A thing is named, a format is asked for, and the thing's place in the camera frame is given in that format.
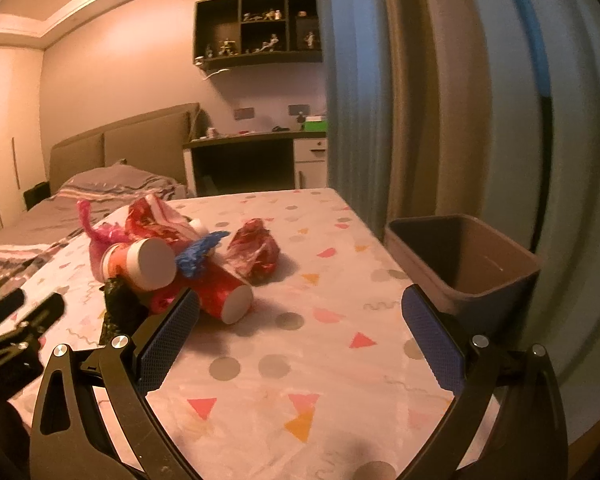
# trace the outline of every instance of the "striped bedding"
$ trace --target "striped bedding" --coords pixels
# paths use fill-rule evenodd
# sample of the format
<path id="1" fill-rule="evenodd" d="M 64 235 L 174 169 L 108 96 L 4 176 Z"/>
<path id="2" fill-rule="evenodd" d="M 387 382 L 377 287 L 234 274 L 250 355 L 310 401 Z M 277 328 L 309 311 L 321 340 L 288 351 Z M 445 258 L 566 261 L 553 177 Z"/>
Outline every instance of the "striped bedding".
<path id="1" fill-rule="evenodd" d="M 77 200 L 91 202 L 91 221 L 95 222 L 148 193 L 163 200 L 186 198 L 185 187 L 175 180 L 132 166 L 96 168 L 67 181 L 15 225 L 0 231 L 0 298 L 20 287 L 82 233 Z"/>

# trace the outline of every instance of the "silver screw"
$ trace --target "silver screw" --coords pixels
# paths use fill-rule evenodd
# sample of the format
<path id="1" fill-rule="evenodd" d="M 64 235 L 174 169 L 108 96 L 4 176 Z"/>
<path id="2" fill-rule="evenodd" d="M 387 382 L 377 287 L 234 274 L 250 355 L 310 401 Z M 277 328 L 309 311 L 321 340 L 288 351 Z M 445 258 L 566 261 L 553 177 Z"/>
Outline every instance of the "silver screw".
<path id="1" fill-rule="evenodd" d="M 531 351 L 538 357 L 544 357 L 546 355 L 544 346 L 537 343 L 531 347 Z"/>
<path id="2" fill-rule="evenodd" d="M 111 340 L 111 346 L 113 348 L 124 348 L 128 342 L 129 338 L 126 335 L 119 335 Z"/>
<path id="3" fill-rule="evenodd" d="M 56 357 L 62 357 L 64 354 L 66 354 L 66 350 L 67 348 L 65 344 L 59 344 L 54 348 L 54 355 Z"/>
<path id="4" fill-rule="evenodd" d="M 474 335 L 471 341 L 478 348 L 487 348 L 489 346 L 489 338 L 482 334 Z"/>

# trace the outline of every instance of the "wall shelf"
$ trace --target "wall shelf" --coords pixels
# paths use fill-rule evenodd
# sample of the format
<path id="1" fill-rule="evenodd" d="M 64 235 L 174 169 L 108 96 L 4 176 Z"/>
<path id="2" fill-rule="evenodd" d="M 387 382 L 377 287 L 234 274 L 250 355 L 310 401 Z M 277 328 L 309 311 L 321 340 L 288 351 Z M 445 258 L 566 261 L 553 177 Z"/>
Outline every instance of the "wall shelf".
<path id="1" fill-rule="evenodd" d="M 247 13 L 263 15 L 270 10 L 279 10 L 282 19 L 244 21 Z M 306 15 L 298 16 L 301 11 Z M 196 5 L 194 32 L 194 62 L 198 59 L 206 72 L 265 63 L 322 62 L 315 0 L 204 0 Z M 310 32 L 316 38 L 313 49 L 304 40 Z M 272 52 L 254 52 L 273 34 L 278 42 Z M 239 54 L 218 55 L 227 39 L 235 42 Z M 205 56 L 207 46 L 214 53 L 211 58 Z"/>

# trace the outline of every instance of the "green box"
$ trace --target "green box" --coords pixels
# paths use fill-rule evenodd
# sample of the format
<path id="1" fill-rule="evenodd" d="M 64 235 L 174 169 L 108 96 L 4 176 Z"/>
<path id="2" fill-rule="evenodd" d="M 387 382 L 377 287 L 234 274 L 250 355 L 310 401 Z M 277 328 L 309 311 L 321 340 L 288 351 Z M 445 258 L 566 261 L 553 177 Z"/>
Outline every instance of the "green box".
<path id="1" fill-rule="evenodd" d="M 307 121 L 304 123 L 306 132 L 326 132 L 328 121 Z"/>

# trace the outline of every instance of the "blue textured gripper pad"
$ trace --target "blue textured gripper pad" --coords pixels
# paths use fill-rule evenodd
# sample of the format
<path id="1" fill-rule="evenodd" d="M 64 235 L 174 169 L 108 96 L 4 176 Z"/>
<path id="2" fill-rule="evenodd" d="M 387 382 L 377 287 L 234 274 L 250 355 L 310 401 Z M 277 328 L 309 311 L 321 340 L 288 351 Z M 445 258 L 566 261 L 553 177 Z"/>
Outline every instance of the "blue textured gripper pad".
<path id="1" fill-rule="evenodd" d="M 160 388 L 200 316 L 198 295 L 189 291 L 174 307 L 142 354 L 136 387 L 142 395 Z"/>
<path id="2" fill-rule="evenodd" d="M 464 388 L 464 357 L 439 322 L 435 307 L 415 286 L 402 294 L 402 317 L 416 339 L 429 367 L 443 390 L 456 396 Z"/>

